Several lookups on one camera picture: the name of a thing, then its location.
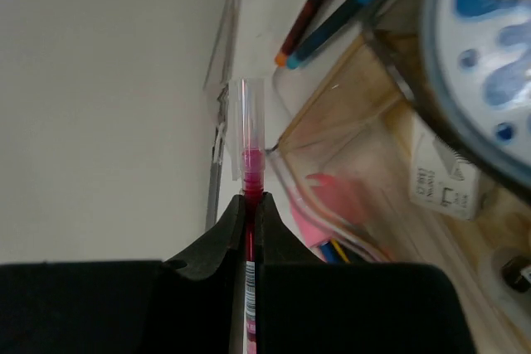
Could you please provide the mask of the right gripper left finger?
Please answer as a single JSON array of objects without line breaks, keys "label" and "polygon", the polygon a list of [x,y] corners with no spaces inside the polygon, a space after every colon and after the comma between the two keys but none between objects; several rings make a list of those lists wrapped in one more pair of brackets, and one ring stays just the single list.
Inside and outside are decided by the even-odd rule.
[{"label": "right gripper left finger", "polygon": [[2,352],[243,352],[244,215],[164,261],[4,264]]}]

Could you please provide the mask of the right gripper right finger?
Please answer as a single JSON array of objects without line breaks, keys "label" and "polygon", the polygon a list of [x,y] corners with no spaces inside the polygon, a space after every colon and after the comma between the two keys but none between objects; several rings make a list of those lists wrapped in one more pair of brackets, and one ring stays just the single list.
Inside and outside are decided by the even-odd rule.
[{"label": "right gripper right finger", "polygon": [[256,213],[259,353],[473,353],[454,285],[418,263],[327,264],[285,226],[273,196]]}]

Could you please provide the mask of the pink capped glue bottle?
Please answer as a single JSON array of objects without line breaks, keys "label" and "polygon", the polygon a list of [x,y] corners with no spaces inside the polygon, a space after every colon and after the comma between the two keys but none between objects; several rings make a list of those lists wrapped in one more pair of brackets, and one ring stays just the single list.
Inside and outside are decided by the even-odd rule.
[{"label": "pink capped glue bottle", "polygon": [[374,211],[360,179],[316,172],[304,182],[290,194],[290,211],[308,247],[332,264],[385,259],[364,228]]}]

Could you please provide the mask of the red blue pen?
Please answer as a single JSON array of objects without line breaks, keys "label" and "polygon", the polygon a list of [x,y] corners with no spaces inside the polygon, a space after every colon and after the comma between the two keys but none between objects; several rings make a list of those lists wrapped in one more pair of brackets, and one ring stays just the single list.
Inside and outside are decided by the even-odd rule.
[{"label": "red blue pen", "polygon": [[373,0],[345,0],[320,26],[307,36],[287,58],[285,66],[294,70],[306,62],[336,33],[350,22],[358,19],[360,13]]}]

